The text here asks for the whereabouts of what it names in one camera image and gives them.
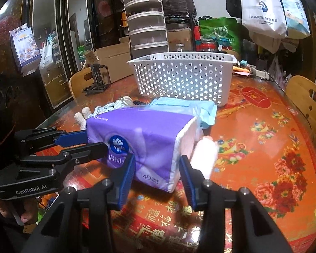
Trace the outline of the person's left hand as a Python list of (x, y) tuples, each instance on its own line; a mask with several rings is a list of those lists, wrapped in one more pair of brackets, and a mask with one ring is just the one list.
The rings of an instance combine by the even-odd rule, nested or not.
[(23, 225), (31, 225), (38, 219), (38, 202), (35, 198), (24, 198), (16, 202), (0, 199), (0, 213), (3, 217), (14, 217)]

